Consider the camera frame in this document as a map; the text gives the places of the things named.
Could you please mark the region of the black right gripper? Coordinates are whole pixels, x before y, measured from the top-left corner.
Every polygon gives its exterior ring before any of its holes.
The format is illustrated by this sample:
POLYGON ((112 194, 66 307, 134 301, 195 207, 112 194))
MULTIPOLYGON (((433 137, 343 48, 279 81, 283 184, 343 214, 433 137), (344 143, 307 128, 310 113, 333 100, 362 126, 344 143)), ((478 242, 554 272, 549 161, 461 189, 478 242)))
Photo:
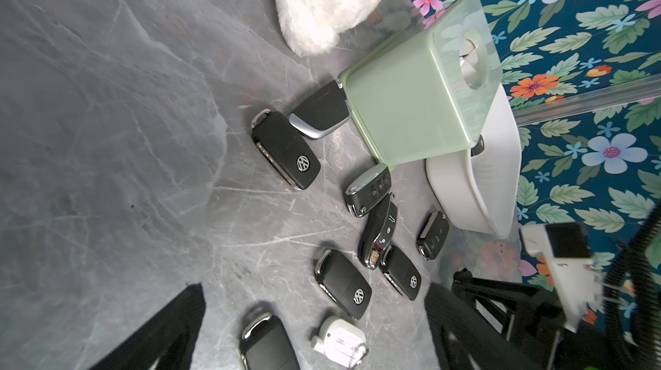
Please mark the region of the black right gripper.
POLYGON ((502 325, 500 335, 542 369, 658 369, 660 367, 660 294, 648 269, 617 266, 600 282, 605 331, 580 323, 566 329, 559 295, 527 284, 498 282, 454 274, 452 292, 476 308, 482 306, 502 325), (638 305, 633 336, 624 332, 616 292, 633 283, 638 305))

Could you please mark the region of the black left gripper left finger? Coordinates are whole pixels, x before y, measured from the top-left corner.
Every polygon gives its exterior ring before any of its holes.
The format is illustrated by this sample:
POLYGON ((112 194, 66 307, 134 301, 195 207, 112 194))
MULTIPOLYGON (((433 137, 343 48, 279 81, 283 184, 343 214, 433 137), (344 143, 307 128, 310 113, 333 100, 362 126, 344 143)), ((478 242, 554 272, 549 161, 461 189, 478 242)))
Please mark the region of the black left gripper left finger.
POLYGON ((201 283, 189 285, 94 369, 189 369, 206 312, 201 283))

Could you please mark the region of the green tissue box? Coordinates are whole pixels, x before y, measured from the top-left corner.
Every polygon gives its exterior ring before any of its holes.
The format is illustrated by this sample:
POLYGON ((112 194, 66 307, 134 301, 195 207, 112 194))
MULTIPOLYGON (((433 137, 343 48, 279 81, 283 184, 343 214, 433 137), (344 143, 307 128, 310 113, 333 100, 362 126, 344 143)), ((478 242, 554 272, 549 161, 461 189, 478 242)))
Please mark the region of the green tissue box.
POLYGON ((379 163, 396 167, 476 145, 503 69, 480 0, 403 29, 340 74, 351 117, 379 163))

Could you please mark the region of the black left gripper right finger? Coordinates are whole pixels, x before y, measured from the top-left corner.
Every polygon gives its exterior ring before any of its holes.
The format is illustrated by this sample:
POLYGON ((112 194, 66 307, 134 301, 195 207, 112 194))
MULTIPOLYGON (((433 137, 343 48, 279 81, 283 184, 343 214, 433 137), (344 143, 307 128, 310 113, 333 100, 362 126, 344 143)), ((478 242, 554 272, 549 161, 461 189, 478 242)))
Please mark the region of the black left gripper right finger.
POLYGON ((432 283, 424 308, 442 369, 539 368, 447 287, 432 283))

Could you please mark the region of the black silver flip key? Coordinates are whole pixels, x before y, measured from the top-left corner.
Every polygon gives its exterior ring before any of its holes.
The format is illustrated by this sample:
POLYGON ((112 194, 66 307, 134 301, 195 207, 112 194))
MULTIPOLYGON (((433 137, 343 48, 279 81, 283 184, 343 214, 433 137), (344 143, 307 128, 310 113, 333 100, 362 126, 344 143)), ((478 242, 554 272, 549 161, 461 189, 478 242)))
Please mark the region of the black silver flip key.
POLYGON ((350 117, 344 84, 334 80, 308 96, 290 115, 289 123, 309 139, 322 139, 350 117))

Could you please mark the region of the black chrome button key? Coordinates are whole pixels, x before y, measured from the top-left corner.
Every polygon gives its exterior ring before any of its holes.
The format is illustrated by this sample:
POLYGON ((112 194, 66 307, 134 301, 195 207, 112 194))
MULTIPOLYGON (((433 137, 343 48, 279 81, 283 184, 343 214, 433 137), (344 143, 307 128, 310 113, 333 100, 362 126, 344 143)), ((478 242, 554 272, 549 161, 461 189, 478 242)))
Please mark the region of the black chrome button key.
POLYGON ((344 191, 349 212, 357 218, 369 213, 391 191, 392 177, 387 165, 377 163, 355 179, 344 191))

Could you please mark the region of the black slim Porsche key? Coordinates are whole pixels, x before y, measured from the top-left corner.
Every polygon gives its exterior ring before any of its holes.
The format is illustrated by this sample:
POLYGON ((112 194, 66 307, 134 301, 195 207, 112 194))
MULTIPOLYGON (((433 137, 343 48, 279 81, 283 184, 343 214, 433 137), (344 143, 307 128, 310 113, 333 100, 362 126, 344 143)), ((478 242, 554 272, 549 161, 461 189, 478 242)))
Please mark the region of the black slim Porsche key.
POLYGON ((388 194, 369 212, 357 253, 364 267, 377 267, 382 253, 392 243, 398 215, 399 208, 394 193, 388 194))

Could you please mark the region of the white key fob with tag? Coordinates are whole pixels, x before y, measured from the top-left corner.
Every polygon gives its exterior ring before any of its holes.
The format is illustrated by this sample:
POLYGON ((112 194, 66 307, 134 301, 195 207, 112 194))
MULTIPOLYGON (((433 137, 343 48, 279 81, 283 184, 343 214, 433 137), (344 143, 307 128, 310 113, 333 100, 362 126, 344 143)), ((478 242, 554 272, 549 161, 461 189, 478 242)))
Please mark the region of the white key fob with tag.
POLYGON ((369 354, 363 331, 338 316, 322 323, 318 335, 311 339, 311 347, 346 369, 357 368, 369 354))

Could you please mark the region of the white storage box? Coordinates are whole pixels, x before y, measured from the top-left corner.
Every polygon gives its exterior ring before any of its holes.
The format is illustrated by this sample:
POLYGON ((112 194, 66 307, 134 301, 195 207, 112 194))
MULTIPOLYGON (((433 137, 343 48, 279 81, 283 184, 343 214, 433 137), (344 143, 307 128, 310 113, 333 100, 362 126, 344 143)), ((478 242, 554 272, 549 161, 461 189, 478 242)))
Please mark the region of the white storage box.
POLYGON ((428 158, 426 175, 453 226, 507 239, 516 225, 522 148, 504 87, 497 91, 481 139, 477 154, 465 150, 428 158))

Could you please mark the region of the black VW key front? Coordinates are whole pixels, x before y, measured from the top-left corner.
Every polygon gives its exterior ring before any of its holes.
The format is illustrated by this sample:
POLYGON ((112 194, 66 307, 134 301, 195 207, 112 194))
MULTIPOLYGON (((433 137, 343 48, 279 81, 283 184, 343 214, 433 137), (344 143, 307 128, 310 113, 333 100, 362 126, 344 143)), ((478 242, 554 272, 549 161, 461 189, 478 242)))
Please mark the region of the black VW key front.
POLYGON ((263 313, 244 329, 239 352, 244 369, 301 368, 282 320, 272 313, 263 313))

